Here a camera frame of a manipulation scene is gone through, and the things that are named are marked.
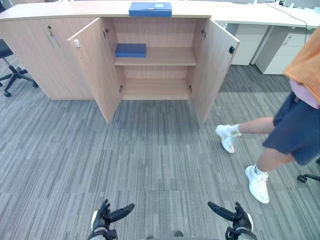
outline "black cable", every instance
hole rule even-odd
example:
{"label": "black cable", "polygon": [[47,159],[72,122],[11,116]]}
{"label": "black cable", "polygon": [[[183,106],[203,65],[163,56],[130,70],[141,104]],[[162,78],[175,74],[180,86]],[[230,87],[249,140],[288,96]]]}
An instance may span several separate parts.
{"label": "black cable", "polygon": [[265,3],[265,4],[267,4],[269,7],[273,8],[273,9],[277,9],[277,10],[279,10],[279,11],[281,11],[281,12],[284,12],[285,14],[289,15],[290,17],[292,17],[292,18],[294,18],[294,19],[296,19],[296,20],[299,20],[299,21],[304,22],[304,24],[305,24],[304,45],[306,45],[307,31],[308,31],[308,25],[307,25],[307,23],[306,23],[305,21],[303,21],[302,19],[299,19],[299,18],[296,18],[296,17],[290,15],[290,14],[287,13],[286,11],[283,11],[283,10],[281,10],[281,9],[278,9],[278,8],[274,7],[274,6],[271,6],[271,5],[269,5],[268,3]]}

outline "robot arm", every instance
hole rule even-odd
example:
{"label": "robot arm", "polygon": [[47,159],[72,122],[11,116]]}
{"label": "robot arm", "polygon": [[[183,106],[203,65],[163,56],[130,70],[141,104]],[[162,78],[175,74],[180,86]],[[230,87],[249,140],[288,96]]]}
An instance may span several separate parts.
{"label": "robot arm", "polygon": [[119,221],[126,217],[134,209],[135,205],[130,205],[110,212],[110,203],[108,199],[104,200],[100,209],[93,213],[91,219],[92,233],[87,238],[88,240],[118,240],[117,231],[115,229],[110,230],[111,223]]}
{"label": "robot arm", "polygon": [[252,233],[254,225],[250,214],[247,214],[240,203],[235,202],[235,213],[208,202],[209,207],[219,216],[233,222],[233,227],[228,227],[225,232],[226,240],[257,240]]}

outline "shoe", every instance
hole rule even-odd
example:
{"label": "shoe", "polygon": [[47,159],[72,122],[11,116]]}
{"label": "shoe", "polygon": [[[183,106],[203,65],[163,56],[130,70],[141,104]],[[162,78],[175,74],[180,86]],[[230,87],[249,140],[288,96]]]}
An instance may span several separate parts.
{"label": "shoe", "polygon": [[223,148],[230,154],[235,152],[234,142],[236,140],[236,136],[232,135],[229,130],[230,125],[219,125],[216,127],[215,132],[221,138],[221,144]]}
{"label": "shoe", "polygon": [[245,169],[245,175],[249,179],[249,189],[251,194],[260,203],[269,203],[269,194],[267,189],[268,174],[257,175],[255,166],[251,165]]}

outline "wooden shelf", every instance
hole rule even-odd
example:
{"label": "wooden shelf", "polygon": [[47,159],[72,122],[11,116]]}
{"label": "wooden shelf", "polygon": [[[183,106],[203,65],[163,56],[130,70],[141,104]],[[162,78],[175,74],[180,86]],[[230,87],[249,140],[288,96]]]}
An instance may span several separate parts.
{"label": "wooden shelf", "polygon": [[123,86],[123,100],[188,100],[185,79],[127,78]]}
{"label": "wooden shelf", "polygon": [[116,66],[195,66],[191,47],[147,47],[146,57],[116,57]]}

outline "blue book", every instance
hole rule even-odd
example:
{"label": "blue book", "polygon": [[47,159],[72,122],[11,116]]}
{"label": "blue book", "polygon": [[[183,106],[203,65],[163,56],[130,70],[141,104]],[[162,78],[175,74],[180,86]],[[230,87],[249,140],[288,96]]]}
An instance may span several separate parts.
{"label": "blue book", "polygon": [[132,17],[172,17],[170,2],[132,2],[129,8]]}
{"label": "blue book", "polygon": [[145,58],[146,44],[139,43],[119,43],[116,46],[115,56],[123,58]]}

